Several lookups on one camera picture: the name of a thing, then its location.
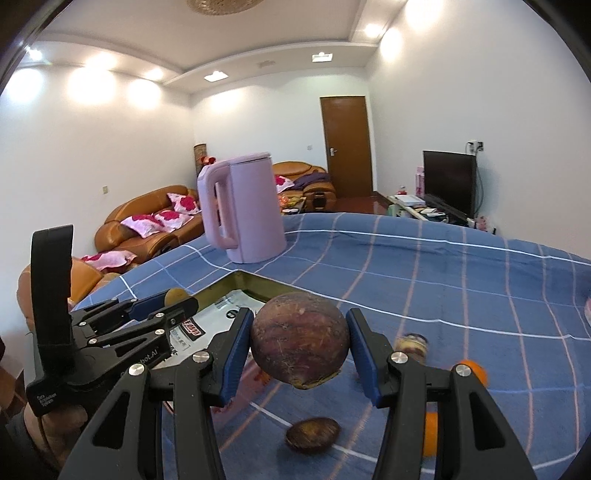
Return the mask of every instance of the blue plaid bedsheet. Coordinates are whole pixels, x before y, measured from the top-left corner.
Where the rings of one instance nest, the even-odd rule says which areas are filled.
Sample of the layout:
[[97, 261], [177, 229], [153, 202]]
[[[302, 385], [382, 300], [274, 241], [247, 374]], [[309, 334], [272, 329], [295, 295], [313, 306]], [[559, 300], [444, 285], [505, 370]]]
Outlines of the blue plaid bedsheet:
[[[236, 265], [203, 236], [113, 280], [80, 306], [177, 286], [194, 293], [245, 270], [313, 291], [343, 312], [359, 307], [391, 342], [407, 332], [424, 335], [429, 365], [450, 368], [469, 358], [484, 366], [489, 391], [538, 478], [560, 477], [591, 431], [591, 329], [583, 313], [590, 261], [412, 219], [311, 213], [284, 222], [288, 248], [279, 257]], [[350, 359], [338, 377], [310, 391], [272, 382], [251, 407], [216, 432], [228, 480], [371, 478], [387, 411], [363, 396]], [[322, 456], [301, 456], [283, 440], [289, 425], [311, 416], [329, 416], [343, 428]], [[164, 437], [167, 477], [174, 478], [172, 437]], [[427, 459], [422, 477], [433, 478], [433, 468]]]

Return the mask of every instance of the wooden door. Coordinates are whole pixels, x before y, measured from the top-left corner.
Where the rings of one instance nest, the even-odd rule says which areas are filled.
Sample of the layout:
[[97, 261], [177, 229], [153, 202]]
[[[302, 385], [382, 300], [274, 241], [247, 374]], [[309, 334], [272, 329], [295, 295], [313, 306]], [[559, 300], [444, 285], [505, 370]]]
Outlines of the wooden door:
[[369, 197], [373, 182], [365, 97], [322, 97], [320, 106], [337, 197]]

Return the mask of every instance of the blue gripper pad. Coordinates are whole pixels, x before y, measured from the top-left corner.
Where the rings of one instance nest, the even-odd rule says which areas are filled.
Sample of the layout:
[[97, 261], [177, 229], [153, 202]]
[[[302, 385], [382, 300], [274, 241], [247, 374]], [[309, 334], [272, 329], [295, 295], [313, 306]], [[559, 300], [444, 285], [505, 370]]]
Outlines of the blue gripper pad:
[[228, 334], [235, 334], [235, 337], [223, 366], [222, 387], [219, 397], [224, 405], [227, 405], [234, 398], [238, 390], [238, 384], [240, 383], [240, 377], [242, 376], [251, 343], [251, 326], [254, 318], [252, 310], [240, 309], [230, 331], [227, 332]]
[[392, 346], [388, 339], [372, 332], [359, 309], [351, 309], [346, 315], [351, 336], [351, 353], [359, 374], [363, 393], [378, 408], [384, 407], [385, 396], [396, 393], [388, 382], [388, 357]]
[[147, 299], [138, 300], [134, 303], [134, 305], [129, 310], [129, 319], [130, 320], [137, 320], [138, 322], [142, 322], [146, 318], [150, 316], [152, 312], [156, 310], [160, 310], [164, 307], [164, 297], [166, 296], [167, 291], [163, 291], [161, 293], [157, 293], [156, 295], [152, 295]]

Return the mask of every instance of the television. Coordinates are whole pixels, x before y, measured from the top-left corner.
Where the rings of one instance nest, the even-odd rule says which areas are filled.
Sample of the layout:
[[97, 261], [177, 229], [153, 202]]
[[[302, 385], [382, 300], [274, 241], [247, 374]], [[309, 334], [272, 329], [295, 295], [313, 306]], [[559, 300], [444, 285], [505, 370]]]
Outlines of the television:
[[476, 212], [476, 157], [450, 152], [423, 152], [425, 202], [462, 220]]

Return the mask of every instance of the kettle handle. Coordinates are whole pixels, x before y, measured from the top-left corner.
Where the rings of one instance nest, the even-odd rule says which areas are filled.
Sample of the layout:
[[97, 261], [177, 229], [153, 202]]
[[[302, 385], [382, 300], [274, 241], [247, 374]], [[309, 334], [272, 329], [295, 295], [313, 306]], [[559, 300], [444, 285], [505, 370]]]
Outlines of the kettle handle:
[[[220, 162], [204, 167], [197, 181], [205, 235], [214, 247], [224, 250], [238, 248], [234, 227], [234, 208], [228, 189], [229, 176], [230, 165], [227, 162]], [[214, 189], [216, 183], [218, 184], [217, 202]], [[218, 209], [223, 230], [227, 236], [222, 236], [220, 233], [220, 227], [217, 224]]]

